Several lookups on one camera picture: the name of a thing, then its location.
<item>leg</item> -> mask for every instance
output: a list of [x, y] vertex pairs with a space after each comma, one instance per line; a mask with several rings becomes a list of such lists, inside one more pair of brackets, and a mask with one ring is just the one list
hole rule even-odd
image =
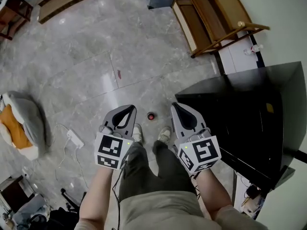
[[136, 142], [129, 150], [128, 161], [121, 178], [119, 201], [128, 197], [156, 191], [157, 178], [149, 168], [147, 153], [142, 146], [142, 138], [135, 138], [135, 140]]
[[[161, 133], [163, 132], [165, 133], [164, 136], [167, 137], [169, 135], [169, 138], [161, 138]], [[196, 194], [188, 172], [176, 155], [168, 149], [167, 144], [164, 143], [170, 140], [170, 128], [164, 128], [161, 133], [158, 140], [154, 143], [153, 152], [156, 155], [159, 166], [158, 177], [164, 181], [164, 190], [187, 191]]]

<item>white wall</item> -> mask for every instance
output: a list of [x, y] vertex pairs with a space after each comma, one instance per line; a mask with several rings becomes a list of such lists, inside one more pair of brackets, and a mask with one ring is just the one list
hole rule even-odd
[[[307, 0], [241, 0], [252, 22], [271, 27], [255, 35], [266, 66], [301, 61], [307, 80]], [[307, 153], [307, 138], [300, 148]], [[291, 163], [292, 178], [270, 192], [257, 221], [270, 230], [301, 230], [307, 222], [307, 164]]]

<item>power strip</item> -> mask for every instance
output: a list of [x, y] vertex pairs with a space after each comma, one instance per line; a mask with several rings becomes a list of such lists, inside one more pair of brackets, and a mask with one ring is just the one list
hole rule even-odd
[[67, 132], [67, 137], [76, 145], [77, 148], [80, 149], [84, 146], [84, 143], [71, 129]]

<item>white cable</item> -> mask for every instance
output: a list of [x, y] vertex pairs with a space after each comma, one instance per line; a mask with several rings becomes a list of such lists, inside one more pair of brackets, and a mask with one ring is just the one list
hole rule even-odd
[[51, 147], [51, 146], [53, 145], [53, 143], [56, 141], [56, 133], [55, 133], [55, 132], [56, 132], [56, 127], [58, 127], [58, 126], [63, 127], [64, 129], [66, 129], [67, 132], [69, 131], [69, 129], [67, 129], [63, 124], [57, 124], [57, 125], [55, 125], [54, 128], [53, 128], [53, 133], [52, 133], [53, 141], [51, 142], [50, 145], [46, 144], [47, 147]]
[[86, 186], [86, 188], [88, 189], [88, 185], [87, 185], [86, 180], [85, 180], [84, 175], [83, 175], [82, 167], [81, 167], [80, 162], [79, 162], [79, 160], [78, 160], [78, 158], [77, 158], [77, 150], [78, 150], [78, 149], [79, 149], [79, 148], [76, 148], [76, 149], [75, 149], [74, 155], [75, 155], [76, 162], [77, 162], [78, 165], [79, 165], [80, 172], [81, 172], [82, 178], [83, 178], [83, 180], [84, 180], [85, 186]]
[[59, 165], [57, 166], [57, 168], [55, 168], [55, 170], [54, 170], [54, 174], [55, 174], [55, 177], [56, 177], [56, 180], [57, 180], [58, 183], [60, 183], [60, 182], [59, 182], [58, 179], [57, 179], [57, 169], [62, 165], [63, 161], [65, 160], [65, 157], [66, 157], [66, 150], [65, 150], [65, 148], [66, 148], [66, 145], [67, 145], [67, 143], [68, 143], [69, 140], [70, 140], [70, 139], [68, 138], [67, 141], [66, 141], [66, 143], [65, 143], [65, 145], [64, 145], [64, 149], [63, 149], [63, 151], [64, 151], [64, 157], [63, 157], [61, 163], [59, 163]]

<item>orange cushion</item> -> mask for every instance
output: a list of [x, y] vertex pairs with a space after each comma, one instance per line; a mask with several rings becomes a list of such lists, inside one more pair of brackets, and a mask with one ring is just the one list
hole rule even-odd
[[0, 113], [0, 121], [11, 133], [12, 142], [18, 149], [31, 147], [32, 144], [24, 133], [22, 125], [18, 123], [13, 115], [11, 105], [7, 105]]

